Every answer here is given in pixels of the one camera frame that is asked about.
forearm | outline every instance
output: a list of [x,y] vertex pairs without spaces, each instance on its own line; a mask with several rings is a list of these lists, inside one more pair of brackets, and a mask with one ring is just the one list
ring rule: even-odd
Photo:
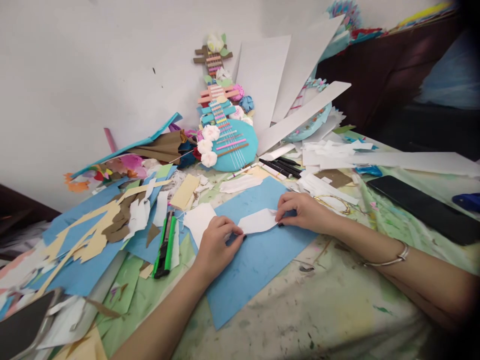
[[[343,218],[336,229],[333,235],[368,262],[394,260],[404,249],[400,241],[347,218]],[[477,276],[412,247],[406,261],[375,269],[395,284],[411,289],[412,296],[407,291],[405,294],[421,308],[430,303],[453,323],[465,319],[476,300]]]
[[116,351],[114,360],[169,359],[210,282],[192,267],[170,294]]

white wall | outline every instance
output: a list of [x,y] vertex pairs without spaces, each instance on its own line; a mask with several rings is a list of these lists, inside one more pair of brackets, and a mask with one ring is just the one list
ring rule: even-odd
[[[241,40],[306,28],[331,2],[2,0],[0,183],[69,209],[88,195],[62,174],[110,152],[103,127],[123,147],[174,112],[197,122],[206,71],[192,58],[209,31],[226,32],[235,72]],[[358,0],[365,25],[385,28],[435,3]]]

pink paper flower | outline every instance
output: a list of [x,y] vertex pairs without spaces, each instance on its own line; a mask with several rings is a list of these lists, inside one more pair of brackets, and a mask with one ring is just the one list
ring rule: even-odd
[[127,154],[121,157],[121,162],[127,169],[135,170],[142,166],[143,159],[136,154]]
[[245,95],[244,88],[241,87],[239,84],[235,84],[233,86],[233,91],[238,90],[238,95],[232,96],[231,99],[233,101],[240,101]]

left hand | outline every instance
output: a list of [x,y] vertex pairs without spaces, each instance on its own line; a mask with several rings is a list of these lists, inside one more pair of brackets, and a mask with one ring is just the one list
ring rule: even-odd
[[[230,233],[238,236],[227,246],[225,237]],[[203,233],[192,268],[210,284],[234,259],[245,237],[243,230],[228,217],[215,216]]]

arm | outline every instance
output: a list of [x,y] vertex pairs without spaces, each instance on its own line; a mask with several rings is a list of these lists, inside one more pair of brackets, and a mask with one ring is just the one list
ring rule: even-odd
[[[282,218],[292,209],[297,216]],[[404,249],[400,241],[335,214],[307,194],[282,195],[276,220],[334,236],[371,263],[394,260]],[[445,328],[457,327],[475,306],[477,276],[413,247],[405,261],[375,269]]]
[[[238,237],[227,246],[225,236],[232,232]],[[210,283],[233,260],[245,237],[232,220],[215,216],[203,233],[192,267],[112,359],[170,359],[195,306]]]

